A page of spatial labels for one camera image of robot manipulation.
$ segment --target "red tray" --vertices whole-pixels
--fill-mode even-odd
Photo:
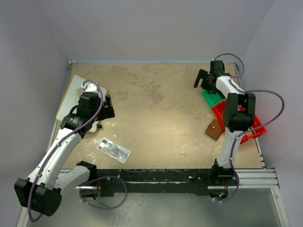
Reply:
[[[226,101],[222,101],[222,102],[218,103],[216,106],[214,106],[212,108],[213,113],[217,117],[217,119],[218,119],[218,121],[219,121],[219,123],[222,126],[224,131],[225,131],[225,126],[223,124],[223,113],[224,113],[224,109],[225,109],[225,103],[226,103]],[[257,115],[255,115],[255,121],[254,121],[254,124],[252,125],[252,128],[256,128],[256,127],[261,126],[261,125],[262,125],[261,121],[259,120]],[[267,132],[267,130],[264,127],[260,128],[260,129],[257,129],[257,130],[254,130],[252,135],[250,135],[250,136],[245,135],[243,137],[243,139],[241,140],[241,144],[245,143],[249,139],[257,138],[265,132]]]

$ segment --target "gray wall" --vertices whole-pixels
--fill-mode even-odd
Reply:
[[[243,55],[273,0],[40,0],[69,60],[209,62]]]
[[[17,224],[21,206],[13,185],[45,154],[67,78],[67,59],[39,2],[1,1],[1,226]]]
[[[267,88],[283,95],[283,115],[267,127],[260,145],[268,167],[276,167],[288,216],[303,223],[303,1],[276,0],[244,54],[245,89]],[[281,106],[278,98],[261,94],[257,113],[269,120]]]

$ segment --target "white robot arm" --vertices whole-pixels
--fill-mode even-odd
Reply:
[[[218,168],[231,169],[232,166],[234,166],[234,160],[240,142],[244,137],[244,134],[240,137],[238,137],[238,135],[247,131],[254,123],[255,95],[246,94],[245,91],[233,81],[231,75],[224,72],[224,64],[222,61],[212,61],[210,72],[200,70],[194,87],[197,87],[201,79],[201,87],[203,89],[212,94],[221,92],[222,95],[227,98],[223,116],[223,122],[226,127],[225,137],[221,153],[217,157],[215,165],[217,165]],[[246,110],[239,111],[238,106],[240,105],[246,107]]]
[[[84,92],[79,98],[79,105],[64,117],[45,157],[26,180],[18,179],[14,185],[20,204],[29,207],[29,210],[53,215],[62,196],[92,178],[96,171],[95,165],[81,161],[72,171],[58,178],[65,161],[91,129],[93,122],[115,117],[110,96],[105,96],[106,101],[103,102],[101,89],[94,83],[83,84],[82,87]]]

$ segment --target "stained surface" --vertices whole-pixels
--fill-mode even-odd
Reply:
[[[209,65],[74,65],[72,76],[108,89],[116,117],[87,133],[64,168],[81,160],[98,168],[210,168],[224,134],[214,141],[204,133],[214,114],[202,89],[193,89],[199,69]],[[226,72],[234,75],[234,67],[227,65]],[[103,137],[132,150],[125,164],[96,149]],[[254,140],[240,146],[235,165],[262,167]]]

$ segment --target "green object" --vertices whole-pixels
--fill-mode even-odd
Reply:
[[[226,98],[223,96],[222,93],[218,92],[217,94],[210,94],[206,90],[202,92],[203,97],[207,101],[208,105],[210,108],[213,108],[216,106],[218,103],[226,100]]]

